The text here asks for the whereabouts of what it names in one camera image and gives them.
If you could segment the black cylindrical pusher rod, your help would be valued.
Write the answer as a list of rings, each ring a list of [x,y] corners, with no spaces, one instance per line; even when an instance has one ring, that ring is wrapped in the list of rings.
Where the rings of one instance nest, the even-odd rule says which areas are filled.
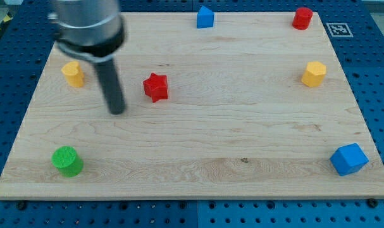
[[[125,111],[125,99],[115,63],[112,58],[94,64],[99,84],[110,114],[119,115]]]

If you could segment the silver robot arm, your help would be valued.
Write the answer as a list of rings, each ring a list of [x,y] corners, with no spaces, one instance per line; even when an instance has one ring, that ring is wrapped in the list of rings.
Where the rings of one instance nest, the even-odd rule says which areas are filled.
[[[125,22],[118,0],[51,0],[49,19],[58,26],[58,48],[90,63],[113,115],[125,111],[125,98],[114,53],[125,42]]]

